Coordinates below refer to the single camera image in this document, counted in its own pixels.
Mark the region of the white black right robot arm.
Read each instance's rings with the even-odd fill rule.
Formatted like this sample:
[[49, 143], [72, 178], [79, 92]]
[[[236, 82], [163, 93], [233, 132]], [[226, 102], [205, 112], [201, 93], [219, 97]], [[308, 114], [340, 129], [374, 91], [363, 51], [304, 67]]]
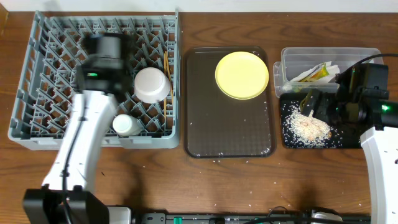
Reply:
[[388, 67], [357, 63], [337, 75], [336, 93], [312, 89], [304, 116], [329, 125], [351, 124], [362, 133], [371, 192], [371, 223], [397, 223], [397, 103], [389, 100]]

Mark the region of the white napkin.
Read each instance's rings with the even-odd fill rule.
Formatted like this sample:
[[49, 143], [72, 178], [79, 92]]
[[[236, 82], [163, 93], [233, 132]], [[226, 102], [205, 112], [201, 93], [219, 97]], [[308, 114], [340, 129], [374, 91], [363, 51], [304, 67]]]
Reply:
[[299, 79], [303, 77], [303, 75], [302, 75], [303, 72], [299, 76], [291, 79], [290, 82], [293, 82], [293, 83], [329, 83], [332, 79], [335, 78], [335, 76], [338, 73], [340, 73], [340, 68], [337, 65], [332, 65], [331, 64], [327, 68], [327, 70], [329, 72], [329, 75], [327, 75], [327, 76], [325, 76], [325, 77], [323, 77], [323, 78], [321, 78], [319, 80], [315, 80], [314, 82], [299, 82]]

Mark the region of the yellow plate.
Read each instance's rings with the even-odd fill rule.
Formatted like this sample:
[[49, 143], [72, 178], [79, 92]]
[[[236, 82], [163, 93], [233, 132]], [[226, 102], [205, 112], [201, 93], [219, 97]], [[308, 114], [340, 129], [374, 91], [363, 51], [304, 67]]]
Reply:
[[218, 62], [215, 81], [228, 97], [250, 100], [267, 88], [269, 71], [259, 56], [251, 52], [232, 52]]

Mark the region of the wooden chopstick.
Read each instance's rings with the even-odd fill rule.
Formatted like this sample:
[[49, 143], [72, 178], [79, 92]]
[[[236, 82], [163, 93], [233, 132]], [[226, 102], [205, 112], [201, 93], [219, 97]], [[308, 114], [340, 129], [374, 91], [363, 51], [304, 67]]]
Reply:
[[[164, 52], [164, 75], [167, 78], [167, 53]], [[164, 98], [164, 131], [167, 129], [167, 95]]]
[[172, 85], [170, 68], [169, 68], [168, 53], [167, 53], [167, 78], [168, 78], [168, 81], [169, 81], [169, 84], [170, 84], [170, 97], [171, 97], [171, 101], [172, 101], [172, 104], [173, 104], [174, 103], [174, 91], [173, 91], [173, 85]]

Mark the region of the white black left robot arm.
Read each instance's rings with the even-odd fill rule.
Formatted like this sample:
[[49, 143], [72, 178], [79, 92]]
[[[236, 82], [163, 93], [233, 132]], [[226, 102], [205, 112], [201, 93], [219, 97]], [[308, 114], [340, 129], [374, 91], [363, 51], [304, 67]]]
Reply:
[[22, 206], [31, 223], [132, 223], [129, 207], [107, 206], [94, 195], [103, 138], [132, 88], [126, 34], [90, 35], [89, 57], [76, 67], [77, 93], [56, 159], [41, 188], [28, 189]]

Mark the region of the white pink bowl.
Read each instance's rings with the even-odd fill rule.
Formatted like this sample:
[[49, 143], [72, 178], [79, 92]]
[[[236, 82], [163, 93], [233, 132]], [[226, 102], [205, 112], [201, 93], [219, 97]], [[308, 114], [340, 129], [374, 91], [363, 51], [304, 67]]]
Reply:
[[134, 94], [144, 103], [158, 103], [170, 93], [170, 84], [158, 68], [147, 67], [137, 73], [134, 79]]

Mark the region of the green orange snack wrapper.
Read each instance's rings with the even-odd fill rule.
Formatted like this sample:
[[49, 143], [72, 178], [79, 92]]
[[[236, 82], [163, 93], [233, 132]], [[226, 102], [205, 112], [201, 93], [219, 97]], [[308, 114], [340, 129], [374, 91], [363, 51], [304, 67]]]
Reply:
[[315, 67], [311, 68], [310, 70], [303, 72], [303, 77], [300, 78], [299, 82], [314, 82], [315, 80], [319, 80], [327, 75], [329, 72], [327, 68], [331, 65], [331, 62], [323, 62]]

